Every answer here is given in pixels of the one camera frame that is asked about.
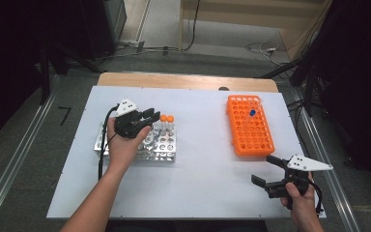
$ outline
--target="forearm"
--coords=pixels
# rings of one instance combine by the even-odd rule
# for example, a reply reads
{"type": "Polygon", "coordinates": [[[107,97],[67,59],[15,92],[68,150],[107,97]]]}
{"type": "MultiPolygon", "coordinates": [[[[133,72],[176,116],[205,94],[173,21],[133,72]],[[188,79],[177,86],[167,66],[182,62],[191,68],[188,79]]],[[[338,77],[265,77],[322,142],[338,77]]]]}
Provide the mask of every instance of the forearm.
{"type": "Polygon", "coordinates": [[[324,232],[324,228],[318,219],[313,219],[299,227],[300,232],[324,232]]]}
{"type": "Polygon", "coordinates": [[[104,231],[125,171],[107,170],[61,231],[104,231]]]}

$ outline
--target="floor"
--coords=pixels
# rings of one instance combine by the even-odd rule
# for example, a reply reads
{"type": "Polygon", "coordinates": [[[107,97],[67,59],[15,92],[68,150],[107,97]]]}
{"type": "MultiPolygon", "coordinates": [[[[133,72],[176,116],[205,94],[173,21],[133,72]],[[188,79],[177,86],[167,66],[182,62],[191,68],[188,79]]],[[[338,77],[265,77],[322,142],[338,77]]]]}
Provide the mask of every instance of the floor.
{"type": "MultiPolygon", "coordinates": [[[[122,41],[134,44],[144,41],[145,46],[175,46],[179,2],[127,0],[128,17],[133,21],[128,21],[128,30],[124,32],[122,41]]],[[[185,30],[188,30],[187,27],[188,22],[185,21],[185,30]]],[[[198,22],[196,40],[187,53],[170,52],[163,56],[160,52],[144,52],[131,55],[135,50],[123,49],[113,57],[98,61],[97,65],[111,72],[254,77],[272,71],[277,64],[290,62],[283,49],[274,28],[198,22]],[[261,53],[261,44],[279,44],[279,47],[277,52],[265,55],[261,53]]],[[[273,78],[287,103],[301,99],[303,94],[302,88],[289,85],[288,78],[291,74],[288,71],[273,78]]],[[[45,217],[86,100],[98,78],[98,73],[71,63],[68,75],[53,75],[54,91],[48,101],[50,104],[46,107],[39,106],[41,92],[37,90],[2,129],[0,186],[7,184],[7,188],[0,190],[0,231],[55,231],[63,225],[62,220],[48,220],[45,217]],[[70,108],[71,111],[63,121],[65,108],[70,108]],[[42,115],[44,120],[39,123],[36,120],[37,115],[42,115]],[[32,139],[25,141],[22,139],[24,135],[32,139]],[[19,151],[19,144],[25,145],[26,149],[19,151]],[[17,168],[13,165],[16,162],[21,163],[17,168]],[[5,172],[9,167],[13,168],[12,175],[5,172]]],[[[371,231],[371,173],[344,165],[346,154],[333,123],[323,110],[312,110],[312,118],[306,117],[302,112],[298,120],[298,131],[303,138],[302,148],[314,159],[321,154],[327,155],[329,162],[335,167],[339,189],[343,190],[340,193],[345,195],[345,198],[340,198],[342,202],[338,203],[335,198],[335,190],[338,188],[331,184],[331,174],[315,174],[315,181],[325,194],[324,207],[328,215],[328,218],[322,219],[322,224],[326,231],[371,231]],[[344,202],[349,204],[345,207],[349,207],[350,215],[344,215],[342,210],[338,211],[338,207],[344,206],[341,205],[344,202]],[[354,220],[357,225],[347,225],[344,223],[346,219],[354,220]]],[[[295,112],[292,111],[292,118],[296,125],[295,112]]],[[[204,227],[195,221],[176,223],[178,231],[202,231],[201,228],[204,227]]],[[[268,231],[297,231],[289,219],[270,218],[265,223],[268,231]]]]}

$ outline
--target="test tube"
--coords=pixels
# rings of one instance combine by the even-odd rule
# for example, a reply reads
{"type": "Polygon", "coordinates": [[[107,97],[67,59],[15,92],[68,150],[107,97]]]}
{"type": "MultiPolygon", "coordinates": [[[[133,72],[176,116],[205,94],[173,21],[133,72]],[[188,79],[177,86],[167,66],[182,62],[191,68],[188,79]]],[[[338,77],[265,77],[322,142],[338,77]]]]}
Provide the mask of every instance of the test tube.
{"type": "Polygon", "coordinates": [[[165,135],[167,131],[167,116],[165,114],[160,115],[161,135],[165,135]]]}
{"type": "Polygon", "coordinates": [[[153,135],[159,136],[160,134],[160,121],[156,121],[153,123],[153,135]]]}
{"type": "Polygon", "coordinates": [[[168,136],[173,136],[174,132],[174,116],[173,115],[168,115],[167,116],[167,131],[168,131],[168,136]]]}
{"type": "Polygon", "coordinates": [[[260,110],[261,103],[262,100],[257,98],[253,99],[252,101],[249,101],[250,108],[248,112],[249,114],[248,118],[253,117],[260,110]]]}

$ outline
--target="black curtain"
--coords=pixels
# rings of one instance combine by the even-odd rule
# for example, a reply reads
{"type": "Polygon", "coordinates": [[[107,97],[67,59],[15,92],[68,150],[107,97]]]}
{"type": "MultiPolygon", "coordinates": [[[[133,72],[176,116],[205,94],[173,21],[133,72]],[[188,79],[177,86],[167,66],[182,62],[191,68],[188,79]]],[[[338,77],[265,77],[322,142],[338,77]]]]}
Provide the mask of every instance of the black curtain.
{"type": "Polygon", "coordinates": [[[348,155],[371,171],[371,0],[333,1],[328,16],[310,62],[328,82],[321,101],[348,155]]]}
{"type": "Polygon", "coordinates": [[[0,130],[42,83],[35,67],[40,22],[30,7],[32,1],[0,1],[0,130]]]}

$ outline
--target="hand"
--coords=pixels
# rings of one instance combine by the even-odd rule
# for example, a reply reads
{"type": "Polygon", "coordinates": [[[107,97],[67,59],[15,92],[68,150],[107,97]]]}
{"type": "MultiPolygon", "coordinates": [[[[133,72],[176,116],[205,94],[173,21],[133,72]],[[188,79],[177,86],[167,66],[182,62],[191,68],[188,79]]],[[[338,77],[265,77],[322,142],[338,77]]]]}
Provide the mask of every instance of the hand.
{"type": "Polygon", "coordinates": [[[114,131],[116,118],[109,118],[107,122],[107,141],[110,162],[107,171],[126,172],[135,159],[140,143],[147,137],[151,127],[145,127],[135,138],[123,138],[114,131]]]}
{"type": "MultiPolygon", "coordinates": [[[[285,188],[293,199],[291,217],[298,229],[300,231],[324,231],[315,211],[314,188],[309,185],[304,195],[300,195],[293,183],[287,183],[285,188]]],[[[286,207],[288,199],[282,197],[280,200],[282,205],[286,207]]]]}

